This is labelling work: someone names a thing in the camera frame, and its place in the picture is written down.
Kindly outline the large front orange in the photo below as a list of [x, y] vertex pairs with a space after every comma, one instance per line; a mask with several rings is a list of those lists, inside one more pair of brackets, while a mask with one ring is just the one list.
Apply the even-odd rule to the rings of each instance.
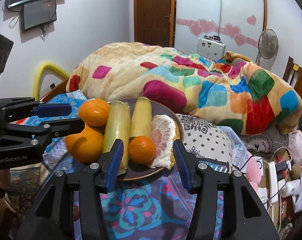
[[65, 144], [74, 159], [82, 163], [91, 163], [100, 158], [103, 140], [104, 135], [99, 128], [85, 124], [80, 133], [66, 136]]

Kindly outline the large orange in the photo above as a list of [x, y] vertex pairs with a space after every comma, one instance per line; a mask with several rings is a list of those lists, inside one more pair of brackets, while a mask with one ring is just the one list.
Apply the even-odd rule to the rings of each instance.
[[103, 140], [104, 135], [99, 128], [85, 124], [80, 133], [66, 136], [65, 144], [74, 159], [82, 163], [91, 163], [100, 158]]
[[78, 116], [86, 124], [93, 127], [105, 126], [109, 117], [110, 105], [102, 99], [84, 102], [78, 111]]

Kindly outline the pomelo segment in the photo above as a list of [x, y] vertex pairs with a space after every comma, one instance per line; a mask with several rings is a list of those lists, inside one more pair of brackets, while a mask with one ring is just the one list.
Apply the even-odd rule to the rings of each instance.
[[173, 142], [180, 139], [180, 131], [176, 122], [167, 115], [156, 115], [151, 121], [151, 140], [156, 146], [154, 159], [149, 163], [150, 168], [166, 168], [170, 170], [175, 159]]

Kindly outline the large back orange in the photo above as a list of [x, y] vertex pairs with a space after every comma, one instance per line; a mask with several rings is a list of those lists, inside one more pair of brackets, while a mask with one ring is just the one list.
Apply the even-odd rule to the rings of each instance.
[[110, 105], [102, 99], [84, 102], [78, 111], [78, 116], [86, 124], [93, 127], [105, 126], [109, 117]]

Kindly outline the small mandarin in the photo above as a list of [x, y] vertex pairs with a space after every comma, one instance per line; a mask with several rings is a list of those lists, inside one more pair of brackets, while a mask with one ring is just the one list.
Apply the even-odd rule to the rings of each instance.
[[154, 159], [155, 153], [155, 144], [144, 135], [134, 137], [129, 144], [130, 159], [135, 163], [148, 165]]

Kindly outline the yellow sugarcane piece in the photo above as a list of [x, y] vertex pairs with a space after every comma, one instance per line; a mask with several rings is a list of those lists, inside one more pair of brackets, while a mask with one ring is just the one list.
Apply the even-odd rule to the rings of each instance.
[[152, 106], [149, 99], [141, 97], [135, 103], [131, 118], [130, 137], [150, 137], [151, 135]]

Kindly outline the green sugarcane piece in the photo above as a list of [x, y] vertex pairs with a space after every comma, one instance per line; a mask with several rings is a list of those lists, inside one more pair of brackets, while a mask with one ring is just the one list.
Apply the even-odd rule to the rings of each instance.
[[110, 103], [109, 117], [105, 127], [103, 140], [103, 153], [109, 152], [116, 139], [121, 139], [124, 144], [124, 152], [118, 175], [125, 174], [129, 162], [131, 114], [127, 102], [115, 100]]

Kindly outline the blue patterned patchwork cloth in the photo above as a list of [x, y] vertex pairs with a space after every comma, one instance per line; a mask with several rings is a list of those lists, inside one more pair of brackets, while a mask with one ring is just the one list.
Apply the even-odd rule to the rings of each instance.
[[[187, 239], [196, 195], [182, 189], [177, 171], [116, 183], [100, 198], [109, 239]], [[79, 217], [73, 224], [82, 239]]]

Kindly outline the yellow foam tube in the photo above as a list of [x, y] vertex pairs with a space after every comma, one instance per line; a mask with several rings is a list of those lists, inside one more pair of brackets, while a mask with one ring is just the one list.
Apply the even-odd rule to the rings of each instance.
[[64, 70], [57, 64], [50, 61], [43, 62], [38, 67], [35, 73], [35, 78], [33, 83], [32, 97], [34, 97], [36, 100], [39, 100], [39, 95], [41, 92], [43, 81], [48, 75], [55, 76], [56, 78], [60, 78], [61, 80], [68, 79], [70, 76], [70, 74], [66, 70]]

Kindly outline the colourful patchwork blanket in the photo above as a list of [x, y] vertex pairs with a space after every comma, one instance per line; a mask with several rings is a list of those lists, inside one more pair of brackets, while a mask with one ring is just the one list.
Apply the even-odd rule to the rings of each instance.
[[242, 135], [261, 134], [272, 127], [287, 134], [302, 113], [300, 95], [244, 55], [227, 52], [211, 61], [139, 42], [97, 49], [75, 68], [66, 90], [107, 101], [144, 96], [175, 113], [229, 126]]

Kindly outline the white bedside cabinet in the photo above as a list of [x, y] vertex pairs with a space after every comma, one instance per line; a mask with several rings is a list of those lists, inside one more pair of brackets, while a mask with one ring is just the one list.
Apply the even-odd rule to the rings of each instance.
[[223, 57], [225, 51], [226, 45], [219, 36], [204, 35], [198, 39], [196, 53], [206, 59], [217, 61]]

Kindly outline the wooden bed headboard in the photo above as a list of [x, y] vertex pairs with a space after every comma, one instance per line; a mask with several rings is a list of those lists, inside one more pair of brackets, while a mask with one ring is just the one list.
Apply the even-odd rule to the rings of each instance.
[[288, 57], [286, 69], [282, 77], [295, 91], [302, 97], [302, 67], [294, 62], [292, 57]]

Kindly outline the standing electric fan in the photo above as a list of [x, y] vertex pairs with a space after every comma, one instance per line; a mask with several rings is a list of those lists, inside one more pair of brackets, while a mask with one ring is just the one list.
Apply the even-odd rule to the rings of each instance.
[[261, 58], [272, 59], [278, 52], [279, 40], [273, 29], [265, 29], [257, 42], [258, 54], [256, 64], [259, 65]]

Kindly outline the glass sliding wardrobe with hearts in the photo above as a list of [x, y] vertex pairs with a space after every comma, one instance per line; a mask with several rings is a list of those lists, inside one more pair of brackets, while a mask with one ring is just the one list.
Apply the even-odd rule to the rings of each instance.
[[193, 54], [200, 38], [218, 36], [226, 51], [255, 61], [266, 5], [266, 0], [176, 0], [174, 48]]

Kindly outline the small black wall monitor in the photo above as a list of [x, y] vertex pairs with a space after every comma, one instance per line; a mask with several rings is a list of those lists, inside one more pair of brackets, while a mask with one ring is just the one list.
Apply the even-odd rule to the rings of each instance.
[[37, 0], [25, 3], [21, 10], [22, 32], [56, 21], [56, 9], [56, 0]]

